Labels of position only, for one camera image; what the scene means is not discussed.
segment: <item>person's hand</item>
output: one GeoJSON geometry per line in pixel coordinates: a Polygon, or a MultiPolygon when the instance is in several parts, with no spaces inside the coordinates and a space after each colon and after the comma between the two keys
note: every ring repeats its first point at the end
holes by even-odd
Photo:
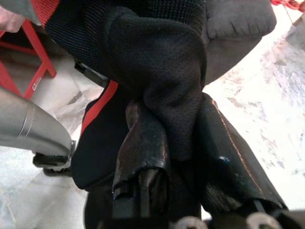
{"type": "Polygon", "coordinates": [[[0,6],[0,31],[18,32],[24,20],[25,17],[0,6]]]}

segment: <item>gray cushion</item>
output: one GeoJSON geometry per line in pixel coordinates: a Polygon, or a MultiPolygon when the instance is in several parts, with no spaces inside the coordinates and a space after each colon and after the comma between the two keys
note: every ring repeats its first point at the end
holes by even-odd
{"type": "Polygon", "coordinates": [[[276,18],[270,0],[206,0],[209,37],[260,37],[270,33],[276,18]]]}

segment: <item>gray upholstery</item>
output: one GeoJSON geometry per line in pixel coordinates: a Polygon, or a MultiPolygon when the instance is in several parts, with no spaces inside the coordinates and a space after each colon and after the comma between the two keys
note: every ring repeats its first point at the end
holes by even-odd
{"type": "Polygon", "coordinates": [[[270,0],[206,0],[210,38],[262,36],[276,18],[270,0]]]}
{"type": "Polygon", "coordinates": [[[240,62],[270,33],[276,18],[270,0],[206,0],[206,44],[209,84],[240,62]]]}

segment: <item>black plastic piece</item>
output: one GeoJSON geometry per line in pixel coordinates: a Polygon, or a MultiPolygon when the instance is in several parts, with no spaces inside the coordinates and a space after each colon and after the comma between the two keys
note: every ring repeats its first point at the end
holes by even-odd
{"type": "Polygon", "coordinates": [[[99,74],[93,69],[89,68],[87,65],[83,64],[82,62],[77,61],[75,63],[74,68],[80,73],[82,73],[84,76],[86,76],[88,79],[96,83],[97,85],[101,87],[106,87],[108,78],[103,76],[102,74],[99,74]]]}
{"type": "Polygon", "coordinates": [[[58,177],[58,176],[66,176],[66,177],[72,177],[72,171],[71,168],[63,168],[60,171],[55,171],[54,169],[49,168],[43,168],[43,173],[48,177],[58,177]]]}
{"type": "Polygon", "coordinates": [[[33,158],[33,164],[38,168],[57,167],[65,165],[68,160],[67,156],[47,156],[36,153],[33,158]]]}

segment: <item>red fabric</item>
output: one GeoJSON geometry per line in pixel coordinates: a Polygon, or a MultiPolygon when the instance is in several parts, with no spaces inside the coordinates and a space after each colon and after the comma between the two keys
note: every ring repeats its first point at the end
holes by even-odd
{"type": "Polygon", "coordinates": [[[89,126],[89,124],[99,115],[103,107],[111,100],[114,96],[116,90],[118,89],[118,84],[114,81],[110,81],[104,94],[99,98],[99,100],[89,109],[84,117],[82,123],[81,135],[84,130],[89,126]]]}
{"type": "Polygon", "coordinates": [[[31,0],[32,6],[43,27],[55,12],[60,0],[31,0]]]}

